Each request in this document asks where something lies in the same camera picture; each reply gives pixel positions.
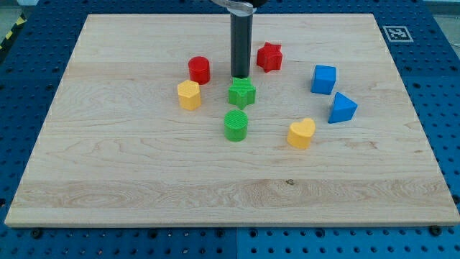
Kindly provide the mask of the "silver clamp pusher mount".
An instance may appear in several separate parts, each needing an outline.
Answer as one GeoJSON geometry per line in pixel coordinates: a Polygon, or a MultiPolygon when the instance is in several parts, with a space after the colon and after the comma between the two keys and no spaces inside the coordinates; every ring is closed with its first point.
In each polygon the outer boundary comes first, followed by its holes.
{"type": "Polygon", "coordinates": [[[237,16],[250,16],[257,10],[258,7],[263,6],[268,0],[211,0],[213,3],[226,8],[232,14],[237,16]]]}

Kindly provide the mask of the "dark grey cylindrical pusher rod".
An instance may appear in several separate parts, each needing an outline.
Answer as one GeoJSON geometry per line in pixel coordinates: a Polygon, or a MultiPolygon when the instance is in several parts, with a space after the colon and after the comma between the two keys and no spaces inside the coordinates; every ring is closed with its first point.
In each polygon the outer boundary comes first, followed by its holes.
{"type": "Polygon", "coordinates": [[[250,72],[252,15],[230,14],[231,76],[247,78],[250,72]]]}

